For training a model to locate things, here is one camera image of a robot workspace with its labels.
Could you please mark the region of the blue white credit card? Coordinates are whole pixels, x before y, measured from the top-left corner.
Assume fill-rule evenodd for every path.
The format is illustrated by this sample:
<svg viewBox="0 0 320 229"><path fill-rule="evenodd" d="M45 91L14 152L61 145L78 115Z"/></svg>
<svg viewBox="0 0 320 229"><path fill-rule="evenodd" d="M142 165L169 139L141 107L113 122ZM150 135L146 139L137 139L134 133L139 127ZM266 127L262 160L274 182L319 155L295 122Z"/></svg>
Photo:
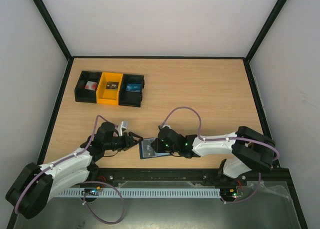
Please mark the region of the blue white credit card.
<svg viewBox="0 0 320 229"><path fill-rule="evenodd" d="M138 83L128 83L126 85L126 91L127 92L140 92L141 90L141 84Z"/></svg>

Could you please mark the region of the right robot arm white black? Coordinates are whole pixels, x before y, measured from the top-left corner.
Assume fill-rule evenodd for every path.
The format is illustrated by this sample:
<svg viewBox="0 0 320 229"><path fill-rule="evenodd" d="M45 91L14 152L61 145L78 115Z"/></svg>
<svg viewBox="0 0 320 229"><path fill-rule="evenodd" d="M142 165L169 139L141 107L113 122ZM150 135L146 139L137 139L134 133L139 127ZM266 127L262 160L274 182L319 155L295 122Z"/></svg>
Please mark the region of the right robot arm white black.
<svg viewBox="0 0 320 229"><path fill-rule="evenodd" d="M157 153L177 153L187 159L233 155L220 164L218 180L224 185L229 185L240 175L250 171L269 173L273 162L280 157L276 143L271 138L247 126L240 126L236 132L229 134L207 137L197 134L184 136L169 126L164 126L159 129L151 148Z"/></svg>

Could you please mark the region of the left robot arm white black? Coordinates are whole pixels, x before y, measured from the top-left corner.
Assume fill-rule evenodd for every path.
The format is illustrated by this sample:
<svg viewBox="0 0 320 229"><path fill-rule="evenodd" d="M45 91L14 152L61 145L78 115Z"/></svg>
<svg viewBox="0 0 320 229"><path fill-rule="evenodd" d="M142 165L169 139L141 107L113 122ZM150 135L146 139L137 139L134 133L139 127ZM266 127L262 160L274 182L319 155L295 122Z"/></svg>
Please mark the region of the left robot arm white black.
<svg viewBox="0 0 320 229"><path fill-rule="evenodd" d="M95 125L87 141L72 153L41 165L27 164L5 195L15 214L32 219L62 191L93 179L98 170L96 162L106 151L126 151L143 140L126 128L126 121L119 125L105 121Z"/></svg>

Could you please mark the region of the black VIP credit card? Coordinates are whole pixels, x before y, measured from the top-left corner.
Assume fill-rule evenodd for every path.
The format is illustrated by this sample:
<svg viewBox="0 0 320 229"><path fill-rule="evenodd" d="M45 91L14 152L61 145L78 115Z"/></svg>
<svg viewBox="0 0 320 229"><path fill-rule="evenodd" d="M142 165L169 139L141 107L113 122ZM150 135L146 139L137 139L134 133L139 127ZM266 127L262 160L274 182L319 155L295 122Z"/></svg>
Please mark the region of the black VIP credit card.
<svg viewBox="0 0 320 229"><path fill-rule="evenodd" d="M106 89L107 90L117 90L119 87L119 82L118 81L108 81L106 83Z"/></svg>

